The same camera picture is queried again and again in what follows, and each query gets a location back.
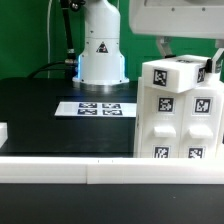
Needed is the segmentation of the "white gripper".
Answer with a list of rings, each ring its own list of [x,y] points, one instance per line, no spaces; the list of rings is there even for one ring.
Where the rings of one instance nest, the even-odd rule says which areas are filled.
[[[133,33],[154,35],[163,58],[174,57],[170,37],[217,39],[207,73],[220,73],[224,61],[224,0],[130,0]]]

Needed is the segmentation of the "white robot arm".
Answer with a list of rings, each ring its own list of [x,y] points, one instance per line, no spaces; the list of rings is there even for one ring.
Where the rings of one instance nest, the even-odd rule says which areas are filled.
[[[173,37],[214,39],[217,52],[207,61],[207,70],[217,73],[221,69],[224,0],[129,0],[129,26],[135,34],[154,36],[164,58],[174,56]],[[118,9],[108,0],[86,0],[85,48],[73,83],[90,89],[127,84],[119,40]]]

